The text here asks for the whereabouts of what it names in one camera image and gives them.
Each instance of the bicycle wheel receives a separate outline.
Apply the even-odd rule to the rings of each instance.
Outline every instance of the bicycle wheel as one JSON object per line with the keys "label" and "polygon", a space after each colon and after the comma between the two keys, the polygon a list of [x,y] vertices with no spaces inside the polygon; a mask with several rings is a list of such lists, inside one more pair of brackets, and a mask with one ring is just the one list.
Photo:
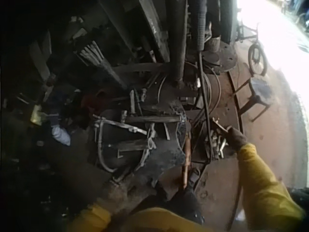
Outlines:
{"label": "bicycle wheel", "polygon": [[252,44],[248,51],[248,64],[251,74],[265,76],[267,72],[267,58],[258,44]]}

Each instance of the yellow sleeve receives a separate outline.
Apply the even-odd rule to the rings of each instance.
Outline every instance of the yellow sleeve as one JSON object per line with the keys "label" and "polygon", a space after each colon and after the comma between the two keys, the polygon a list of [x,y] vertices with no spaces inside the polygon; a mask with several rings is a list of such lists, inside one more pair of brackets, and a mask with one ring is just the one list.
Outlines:
{"label": "yellow sleeve", "polygon": [[88,209],[84,209],[81,214],[68,226],[69,232],[101,232],[111,221],[111,214],[93,204]]}
{"label": "yellow sleeve", "polygon": [[255,146],[244,145],[238,152],[238,161],[249,229],[293,230],[304,212],[258,156]]}

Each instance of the metal post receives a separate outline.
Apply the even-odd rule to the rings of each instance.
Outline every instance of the metal post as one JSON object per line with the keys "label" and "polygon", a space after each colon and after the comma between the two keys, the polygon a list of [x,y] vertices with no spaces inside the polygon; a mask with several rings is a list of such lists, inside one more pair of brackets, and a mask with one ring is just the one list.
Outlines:
{"label": "metal post", "polygon": [[183,87],[183,69],[187,38],[187,1],[166,1],[169,24],[170,79],[178,88]]}

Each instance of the black glove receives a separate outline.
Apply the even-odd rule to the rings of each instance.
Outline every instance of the black glove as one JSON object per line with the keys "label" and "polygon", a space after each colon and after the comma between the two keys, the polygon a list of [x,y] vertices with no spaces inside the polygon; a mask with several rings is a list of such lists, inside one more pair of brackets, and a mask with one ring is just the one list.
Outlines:
{"label": "black glove", "polygon": [[225,138],[228,145],[231,146],[236,152],[238,152],[241,147],[248,142],[247,137],[233,127],[227,131]]}

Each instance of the metal sheet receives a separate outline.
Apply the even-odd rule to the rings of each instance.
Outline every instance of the metal sheet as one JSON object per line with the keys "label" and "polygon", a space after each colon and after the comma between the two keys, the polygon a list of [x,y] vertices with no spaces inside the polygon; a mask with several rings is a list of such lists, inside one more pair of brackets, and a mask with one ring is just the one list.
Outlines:
{"label": "metal sheet", "polygon": [[152,0],[139,0],[142,11],[147,19],[159,53],[164,62],[169,62],[169,47],[164,38],[161,22]]}

